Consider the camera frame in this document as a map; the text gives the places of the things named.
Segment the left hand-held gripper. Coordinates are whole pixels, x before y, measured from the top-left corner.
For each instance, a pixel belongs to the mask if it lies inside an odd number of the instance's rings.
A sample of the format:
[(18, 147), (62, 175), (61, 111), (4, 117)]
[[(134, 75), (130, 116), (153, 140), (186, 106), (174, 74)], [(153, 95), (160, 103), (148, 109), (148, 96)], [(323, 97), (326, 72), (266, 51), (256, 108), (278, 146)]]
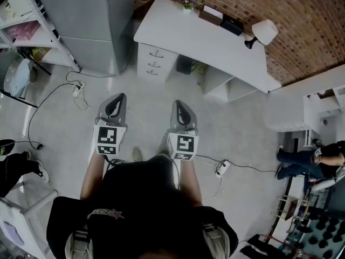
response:
[(126, 101), (126, 95), (119, 93), (101, 103), (93, 127), (93, 139), (98, 154), (118, 155), (128, 128)]

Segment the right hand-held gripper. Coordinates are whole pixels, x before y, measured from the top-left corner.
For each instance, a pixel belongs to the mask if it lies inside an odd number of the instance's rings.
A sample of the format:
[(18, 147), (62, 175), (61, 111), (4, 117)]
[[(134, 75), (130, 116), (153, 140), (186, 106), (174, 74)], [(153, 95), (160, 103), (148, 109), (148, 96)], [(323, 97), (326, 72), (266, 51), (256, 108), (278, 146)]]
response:
[(192, 160), (198, 148), (197, 117), (184, 102), (175, 100), (172, 105), (167, 145), (173, 160)]

